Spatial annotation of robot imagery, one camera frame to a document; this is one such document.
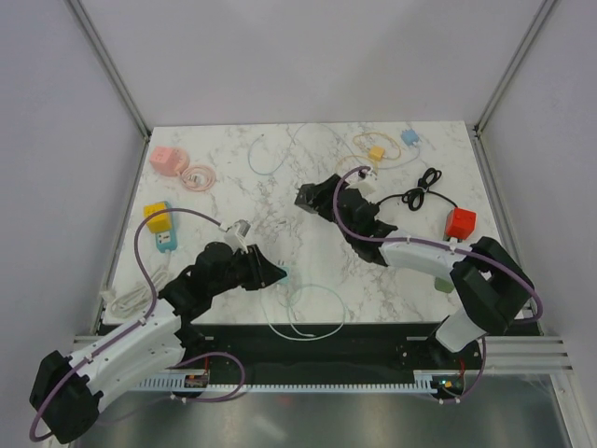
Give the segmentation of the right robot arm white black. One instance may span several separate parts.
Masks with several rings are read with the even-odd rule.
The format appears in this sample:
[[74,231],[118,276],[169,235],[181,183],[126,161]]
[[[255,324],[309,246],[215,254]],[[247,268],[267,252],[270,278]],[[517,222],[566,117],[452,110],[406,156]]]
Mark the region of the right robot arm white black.
[[426,346],[438,367],[449,367],[483,336],[505,334],[536,297],[530,278],[493,238],[466,245],[412,235],[379,220],[379,206],[338,175],[300,186],[295,204],[335,223],[362,260],[426,273],[454,286],[462,306],[439,324]]

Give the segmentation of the yellow charger plug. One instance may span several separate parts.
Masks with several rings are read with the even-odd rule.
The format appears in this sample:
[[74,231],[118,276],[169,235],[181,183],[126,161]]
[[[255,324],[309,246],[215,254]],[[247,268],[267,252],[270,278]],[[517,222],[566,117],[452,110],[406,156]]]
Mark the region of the yellow charger plug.
[[373,161],[381,161],[385,154],[385,148],[380,146],[372,146],[368,150],[368,157]]

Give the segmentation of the teal charger plug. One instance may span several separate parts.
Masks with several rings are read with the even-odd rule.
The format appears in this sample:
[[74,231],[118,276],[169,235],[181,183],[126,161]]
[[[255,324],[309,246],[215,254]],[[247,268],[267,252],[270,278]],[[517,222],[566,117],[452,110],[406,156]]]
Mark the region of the teal charger plug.
[[281,269],[285,273],[285,275],[283,278],[278,280],[276,284],[285,287],[289,286],[292,279],[292,268],[289,265],[284,264],[282,261],[278,262],[277,267]]

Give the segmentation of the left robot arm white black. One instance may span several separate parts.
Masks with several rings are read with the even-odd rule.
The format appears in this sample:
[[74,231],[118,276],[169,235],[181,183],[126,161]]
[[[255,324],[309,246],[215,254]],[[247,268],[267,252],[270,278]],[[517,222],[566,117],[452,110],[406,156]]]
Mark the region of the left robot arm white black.
[[85,434],[115,399],[145,378],[179,362],[197,366],[204,357],[193,321],[210,310],[214,297],[240,287],[256,291],[287,273],[257,245],[232,249],[210,243],[162,288],[135,319],[69,355],[53,351],[40,362],[29,398],[36,423],[67,444]]

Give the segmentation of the blue charger plug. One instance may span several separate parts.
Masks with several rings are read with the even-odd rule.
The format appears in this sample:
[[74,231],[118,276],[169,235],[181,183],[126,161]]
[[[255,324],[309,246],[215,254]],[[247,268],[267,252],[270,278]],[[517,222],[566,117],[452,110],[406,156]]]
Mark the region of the blue charger plug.
[[412,129],[403,131],[401,139],[408,147],[416,147],[420,143],[420,136]]

